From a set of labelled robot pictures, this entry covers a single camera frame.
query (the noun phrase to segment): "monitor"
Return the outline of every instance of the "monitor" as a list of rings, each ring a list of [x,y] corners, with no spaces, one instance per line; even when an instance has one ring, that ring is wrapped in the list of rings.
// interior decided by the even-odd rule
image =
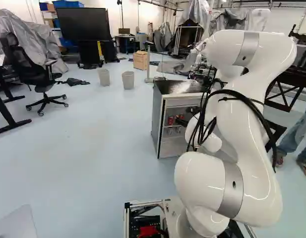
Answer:
[[[105,8],[56,8],[62,35],[72,41],[109,41],[109,20]]]

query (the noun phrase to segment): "gray floor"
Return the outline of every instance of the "gray floor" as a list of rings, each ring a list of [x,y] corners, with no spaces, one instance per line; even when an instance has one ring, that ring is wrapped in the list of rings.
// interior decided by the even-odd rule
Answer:
[[[105,64],[111,86],[101,87],[96,70],[69,67],[64,80],[91,82],[56,85],[49,92],[66,93],[69,108],[47,105],[41,118],[35,113],[38,108],[27,112],[24,107],[41,95],[26,86],[13,90],[26,98],[7,104],[8,109],[16,120],[33,122],[0,135],[0,218],[30,204],[39,238],[120,238],[125,201],[176,194],[176,158],[156,159],[150,137],[152,85],[144,83],[145,71],[133,69],[127,60]],[[150,68],[151,76],[161,75],[156,66]],[[131,91],[122,86],[121,73],[127,70],[135,72]],[[290,126],[305,107],[299,101],[289,114],[266,108],[265,115]],[[4,125],[0,115],[0,127]],[[281,221],[269,229],[256,229],[259,238],[306,237],[306,177],[294,157],[289,155],[277,173],[284,198]]]

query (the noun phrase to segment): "can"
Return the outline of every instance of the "can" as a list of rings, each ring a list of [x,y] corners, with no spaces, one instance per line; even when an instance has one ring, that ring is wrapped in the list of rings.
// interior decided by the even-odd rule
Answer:
[[[168,116],[168,125],[172,125],[174,123],[174,117],[173,116]]]

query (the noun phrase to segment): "black office chair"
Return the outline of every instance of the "black office chair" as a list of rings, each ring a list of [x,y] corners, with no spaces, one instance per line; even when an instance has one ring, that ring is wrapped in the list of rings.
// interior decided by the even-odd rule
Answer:
[[[52,72],[52,64],[56,63],[57,60],[48,61],[46,63],[46,69],[35,64],[26,54],[24,49],[19,46],[17,37],[11,32],[2,33],[0,36],[0,42],[5,57],[7,57],[15,71],[18,73],[20,81],[27,85],[35,85],[35,91],[44,94],[42,100],[26,106],[28,111],[32,110],[32,106],[42,104],[40,109],[37,111],[38,115],[42,117],[44,115],[43,109],[49,103],[62,104],[65,107],[69,106],[68,103],[58,102],[55,100],[58,98],[66,99],[67,96],[65,94],[56,97],[48,97],[46,94],[46,92],[56,83],[55,79],[62,76],[61,73]]]

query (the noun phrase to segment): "gray trash bin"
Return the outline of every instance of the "gray trash bin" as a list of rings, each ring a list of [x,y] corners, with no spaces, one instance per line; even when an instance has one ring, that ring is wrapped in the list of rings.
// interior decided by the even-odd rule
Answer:
[[[100,84],[102,86],[109,86],[110,85],[110,72],[105,68],[99,68],[98,74],[100,78]]]
[[[126,71],[122,74],[123,86],[124,89],[134,88],[134,72]]]

